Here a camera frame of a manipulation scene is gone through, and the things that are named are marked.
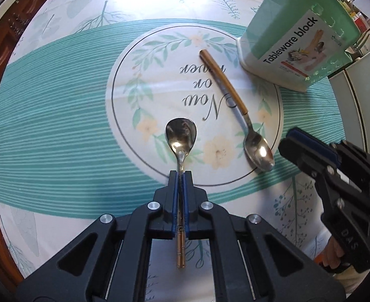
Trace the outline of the person's right hand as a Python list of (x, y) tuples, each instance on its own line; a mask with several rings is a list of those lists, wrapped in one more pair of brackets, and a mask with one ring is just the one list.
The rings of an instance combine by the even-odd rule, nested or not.
[(340, 244), (333, 236), (331, 236), (326, 244), (326, 247), (320, 254), (319, 262), (325, 267), (336, 269), (341, 264), (341, 258), (344, 256), (344, 254), (345, 252)]

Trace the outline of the white knit sleeve forearm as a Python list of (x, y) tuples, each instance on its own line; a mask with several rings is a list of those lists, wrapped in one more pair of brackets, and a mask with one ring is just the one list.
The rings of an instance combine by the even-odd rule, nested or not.
[(350, 266), (348, 269), (344, 270), (342, 273), (334, 275), (335, 280), (337, 280), (345, 289), (347, 296), (350, 296), (352, 292), (359, 287), (363, 282), (365, 277), (369, 274), (370, 269), (358, 273), (353, 266)]

